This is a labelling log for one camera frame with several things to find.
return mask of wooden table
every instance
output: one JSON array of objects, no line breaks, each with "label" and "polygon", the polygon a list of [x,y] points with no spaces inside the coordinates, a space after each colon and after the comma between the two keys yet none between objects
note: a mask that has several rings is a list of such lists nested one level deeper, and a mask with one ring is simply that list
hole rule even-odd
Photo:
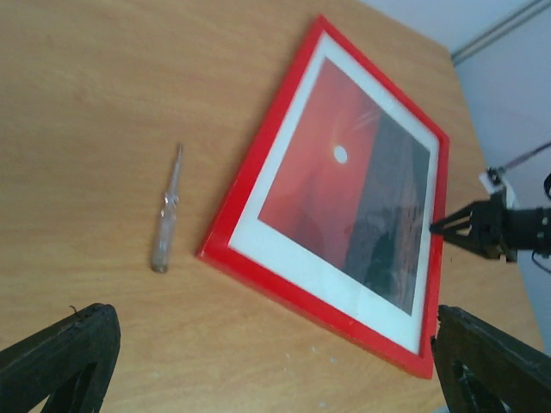
[{"label": "wooden table", "polygon": [[[194,252],[309,23],[326,16],[451,137],[449,211],[485,193],[448,53],[347,0],[0,2],[0,348],[93,302],[118,311],[103,411],[428,412],[415,379]],[[170,272],[148,268],[185,144]],[[443,303],[537,348],[514,266],[446,247]]]}]

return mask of framed picture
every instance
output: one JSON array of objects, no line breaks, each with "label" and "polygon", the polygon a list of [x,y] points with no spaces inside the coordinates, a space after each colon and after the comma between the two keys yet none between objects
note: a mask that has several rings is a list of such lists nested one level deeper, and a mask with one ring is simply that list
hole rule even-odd
[{"label": "framed picture", "polygon": [[443,241],[449,140],[323,16],[198,256],[419,377]]}]

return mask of white wall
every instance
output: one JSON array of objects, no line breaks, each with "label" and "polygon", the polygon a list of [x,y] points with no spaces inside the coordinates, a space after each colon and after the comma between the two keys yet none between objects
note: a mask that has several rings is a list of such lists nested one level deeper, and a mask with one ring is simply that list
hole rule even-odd
[{"label": "white wall", "polygon": [[[551,8],[456,69],[489,166],[551,140]],[[511,171],[521,207],[551,207],[542,186],[549,172],[551,151]],[[529,254],[522,254],[519,266],[551,354],[551,275],[536,268]]]},{"label": "white wall", "polygon": [[360,0],[446,46],[465,46],[529,0]]}]

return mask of red picture frame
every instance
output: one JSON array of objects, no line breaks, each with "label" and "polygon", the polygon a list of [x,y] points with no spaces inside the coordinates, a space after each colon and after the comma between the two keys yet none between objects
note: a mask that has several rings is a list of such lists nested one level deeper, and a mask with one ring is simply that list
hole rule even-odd
[{"label": "red picture frame", "polygon": [[443,249],[441,237],[430,236],[424,300],[420,304],[422,312],[420,335],[418,350],[415,352],[369,328],[351,317],[350,314],[340,311],[315,294],[297,287],[295,283],[286,280],[276,272],[267,269],[264,265],[230,246],[232,234],[238,226],[239,219],[251,196],[264,162],[282,127],[282,122],[289,111],[300,82],[303,81],[306,69],[322,36],[331,38],[331,41],[348,53],[361,68],[376,79],[405,110],[436,138],[434,202],[431,208],[431,216],[428,219],[434,221],[444,215],[448,174],[448,137],[403,91],[321,15],[311,26],[300,50],[288,69],[282,86],[257,132],[197,256],[272,299],[282,302],[314,322],[403,368],[408,373],[429,379],[433,374],[430,338],[436,334],[436,313]]}]

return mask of transparent screwdriver handle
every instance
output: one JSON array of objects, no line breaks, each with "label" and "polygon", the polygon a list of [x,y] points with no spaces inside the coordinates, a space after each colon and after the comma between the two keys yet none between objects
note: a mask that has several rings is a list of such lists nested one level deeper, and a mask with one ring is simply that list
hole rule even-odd
[{"label": "transparent screwdriver handle", "polygon": [[178,205],[178,180],[182,167],[182,145],[178,146],[178,156],[174,163],[168,191],[164,194],[164,205],[158,221],[158,232],[151,257],[152,270],[166,273],[169,269],[170,247],[176,227],[176,206]]}]

